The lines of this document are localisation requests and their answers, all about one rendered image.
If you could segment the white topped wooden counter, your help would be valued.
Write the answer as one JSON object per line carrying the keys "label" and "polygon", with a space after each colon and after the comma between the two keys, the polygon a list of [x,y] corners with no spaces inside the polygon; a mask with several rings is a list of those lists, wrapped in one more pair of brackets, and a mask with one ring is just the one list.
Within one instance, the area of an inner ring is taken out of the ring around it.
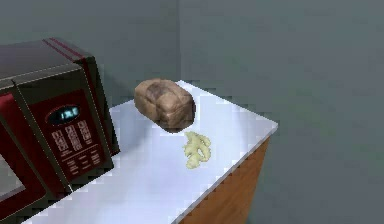
{"label": "white topped wooden counter", "polygon": [[115,167],[23,224],[245,224],[277,123],[182,82],[196,103],[190,129],[211,157],[186,166],[182,133],[170,134],[132,102],[111,108]]}

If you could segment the brown bread loaf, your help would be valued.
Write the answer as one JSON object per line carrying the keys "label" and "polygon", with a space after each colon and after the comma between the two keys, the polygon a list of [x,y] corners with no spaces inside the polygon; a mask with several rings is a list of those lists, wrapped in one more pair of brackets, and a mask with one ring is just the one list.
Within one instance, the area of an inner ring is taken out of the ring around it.
{"label": "brown bread loaf", "polygon": [[167,79],[142,81],[135,88],[134,104],[141,114],[169,133],[182,131],[195,119],[192,95]]}

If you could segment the dark red microwave oven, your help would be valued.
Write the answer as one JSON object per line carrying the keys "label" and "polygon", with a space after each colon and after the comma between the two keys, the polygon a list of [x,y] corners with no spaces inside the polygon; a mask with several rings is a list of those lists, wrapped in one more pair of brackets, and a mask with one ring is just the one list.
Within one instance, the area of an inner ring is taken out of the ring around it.
{"label": "dark red microwave oven", "polygon": [[22,224],[113,169],[95,57],[61,39],[0,45],[0,224]]}

